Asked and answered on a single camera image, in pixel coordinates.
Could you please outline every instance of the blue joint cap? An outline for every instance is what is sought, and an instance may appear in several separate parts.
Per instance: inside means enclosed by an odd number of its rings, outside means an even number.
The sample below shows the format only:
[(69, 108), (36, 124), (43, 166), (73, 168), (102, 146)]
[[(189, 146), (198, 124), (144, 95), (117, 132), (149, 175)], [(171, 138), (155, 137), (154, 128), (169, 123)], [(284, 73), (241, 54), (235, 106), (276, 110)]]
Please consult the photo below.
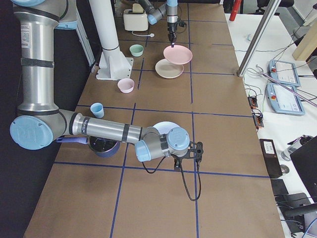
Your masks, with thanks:
[(19, 6), (37, 6), (45, 0), (11, 0), (14, 4)]
[(178, 3), (177, 3), (177, 0), (167, 0), (166, 4), (168, 6), (177, 6)]
[(77, 21), (60, 22), (55, 29), (58, 30), (75, 30), (77, 28)]
[(10, 134), (15, 143), (28, 150), (38, 150), (51, 144), (53, 132), (41, 119), (19, 116), (10, 126)]
[(181, 127), (175, 127), (167, 134), (167, 143), (174, 150), (184, 150), (189, 146), (188, 132)]
[(156, 18), (153, 17), (152, 15), (148, 15), (148, 22), (149, 22), (151, 25), (154, 25), (154, 24), (156, 24), (158, 21), (157, 21)]
[(135, 144), (135, 153), (140, 162), (150, 161), (150, 150), (144, 140), (140, 140)]

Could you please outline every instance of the white table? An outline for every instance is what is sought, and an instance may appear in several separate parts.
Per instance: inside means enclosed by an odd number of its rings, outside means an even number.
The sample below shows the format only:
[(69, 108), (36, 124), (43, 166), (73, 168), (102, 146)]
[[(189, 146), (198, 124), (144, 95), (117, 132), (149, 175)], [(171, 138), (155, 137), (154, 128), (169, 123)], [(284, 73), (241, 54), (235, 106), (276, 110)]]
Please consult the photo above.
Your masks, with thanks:
[[(252, 37), (252, 35), (255, 33), (262, 16), (238, 14), (234, 22), (229, 21), (229, 17), (230, 14), (226, 14), (231, 39), (235, 48), (238, 63), (240, 65), (250, 44), (248, 37)], [(292, 42), (292, 38), (288, 34), (279, 17), (274, 16), (266, 28), (257, 47), (257, 51), (248, 67), (256, 69), (256, 65), (259, 65), (264, 69), (265, 72), (267, 72), (268, 62), (282, 50), (278, 50), (276, 52), (259, 51), (275, 51), (277, 49), (287, 47)], [(295, 44), (291, 45), (284, 52), (280, 60), (293, 62), (295, 63), (296, 67), (304, 65), (306, 63), (305, 61), (296, 61), (292, 57), (292, 53), (295, 49)], [(307, 65), (297, 68), (297, 72), (299, 75), (313, 75), (312, 71)], [(246, 84), (259, 87), (262, 94), (264, 94), (267, 83), (266, 79), (246, 73), (244, 80)], [(317, 80), (314, 77), (301, 77), (300, 82), (301, 87), (299, 87), (299, 89), (315, 95), (317, 94)], [(257, 94), (260, 94), (259, 89), (255, 87), (252, 87), (252, 89), (254, 89)], [(308, 95), (303, 93), (301, 94), (307, 98), (310, 98)], [(288, 142), (303, 134), (311, 136), (317, 135), (317, 108), (306, 102), (303, 102), (303, 106), (306, 111), (304, 116), (277, 114), (270, 107), (268, 100), (264, 100), (263, 95), (258, 96), (258, 105), (264, 116), (264, 128), (259, 129), (258, 137), (259, 139), (272, 139), (277, 150), (280, 164), (284, 164), (290, 169), (290, 173), (281, 177), (281, 179), (284, 180), (287, 190), (290, 194), (304, 192), (309, 197), (309, 193), (307, 192), (298, 173), (296, 172), (293, 163), (283, 160), (280, 156), (280, 153), (288, 147)], [(285, 237), (290, 238), (291, 234), (286, 223), (282, 222), (282, 226)]]

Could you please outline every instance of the white stand base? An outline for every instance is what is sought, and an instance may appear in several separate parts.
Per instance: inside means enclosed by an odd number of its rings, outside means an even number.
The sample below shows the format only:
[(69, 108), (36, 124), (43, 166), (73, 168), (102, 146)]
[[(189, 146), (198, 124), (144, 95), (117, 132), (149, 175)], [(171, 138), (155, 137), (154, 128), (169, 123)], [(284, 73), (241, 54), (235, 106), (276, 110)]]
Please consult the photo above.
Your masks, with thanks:
[(130, 78), (133, 58), (125, 57), (122, 52), (109, 56), (109, 65), (106, 63), (106, 58), (102, 52), (98, 73), (96, 78), (99, 80), (120, 80)]

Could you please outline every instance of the table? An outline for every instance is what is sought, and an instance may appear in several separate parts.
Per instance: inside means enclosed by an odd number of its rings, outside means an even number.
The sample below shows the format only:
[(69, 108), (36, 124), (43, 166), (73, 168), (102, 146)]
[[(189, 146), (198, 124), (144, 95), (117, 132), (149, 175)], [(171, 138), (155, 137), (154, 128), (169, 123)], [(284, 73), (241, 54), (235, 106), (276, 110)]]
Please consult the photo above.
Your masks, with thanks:
[[(231, 39), (235, 48), (238, 63), (240, 64), (245, 55), (244, 51), (247, 50), (250, 44), (250, 41), (247, 40), (247, 37), (250, 37), (249, 34), (255, 33), (262, 16), (237, 15), (234, 22), (230, 22), (229, 17), (230, 14), (226, 14)], [(285, 48), (290, 43), (292, 43), (292, 39), (285, 29), (283, 23), (278, 16), (274, 16), (261, 38), (257, 52), (254, 54), (249, 67), (255, 69), (256, 65), (258, 64), (264, 70), (267, 70), (269, 60), (275, 57), (282, 50), (278, 50), (276, 52), (263, 51), (274, 51), (280, 48)], [(295, 45), (291, 45), (282, 55), (280, 60), (294, 62), (296, 66), (303, 65), (297, 68), (299, 75), (313, 75), (309, 67), (305, 65), (306, 62), (294, 60), (292, 53), (294, 52), (295, 48)], [(259, 87), (262, 93), (264, 93), (266, 79), (246, 73), (244, 80), (246, 84)], [(317, 80), (314, 77), (301, 77), (300, 82), (300, 89), (312, 94), (316, 94)], [(260, 94), (258, 88), (252, 88), (256, 90), (258, 94)], [(263, 95), (258, 96), (258, 105), (259, 109), (264, 115), (264, 128), (261, 128), (258, 131), (258, 137), (259, 139), (273, 139), (280, 164), (285, 164), (289, 167), (290, 173), (282, 177), (287, 190), (290, 194), (304, 192), (309, 197), (309, 194), (301, 179), (299, 178), (293, 163), (283, 160), (280, 156), (280, 153), (288, 147), (288, 142), (293, 141), (295, 138), (303, 134), (311, 136), (317, 135), (317, 108), (314, 108), (312, 105), (303, 102), (303, 106), (306, 111), (304, 116), (297, 117), (276, 114), (268, 104), (268, 100), (264, 100)], [(290, 231), (287, 225), (285, 223), (282, 224), (286, 237), (290, 237)]]
[[(200, 199), (188, 199), (171, 158), (149, 175), (130, 144), (121, 144), (106, 160), (87, 146), (63, 144), (25, 238), (284, 237), (243, 83), (235, 76), (238, 63), (223, 7), (180, 7), (188, 27), (177, 43), (194, 55), (184, 73), (171, 80), (155, 72), (169, 45), (165, 19), (150, 27), (155, 37), (145, 39), (124, 31), (118, 17), (121, 51), (130, 56), (131, 45), (144, 46), (131, 74), (136, 88), (122, 94), (116, 82), (91, 74), (76, 111), (92, 116), (89, 106), (101, 102), (107, 120), (141, 126), (173, 121), (184, 127), (193, 141), (204, 144)], [(196, 167), (187, 160), (183, 168), (195, 196)]]

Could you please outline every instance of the blue pan handle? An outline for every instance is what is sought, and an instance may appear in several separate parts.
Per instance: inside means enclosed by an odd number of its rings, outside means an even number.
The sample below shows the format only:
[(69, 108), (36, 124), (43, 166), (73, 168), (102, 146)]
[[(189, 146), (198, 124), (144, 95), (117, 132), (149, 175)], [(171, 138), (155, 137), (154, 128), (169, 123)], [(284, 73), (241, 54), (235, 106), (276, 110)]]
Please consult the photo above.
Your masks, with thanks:
[(87, 137), (59, 137), (56, 139), (56, 142), (59, 143), (81, 143), (81, 144), (88, 144), (88, 138)]

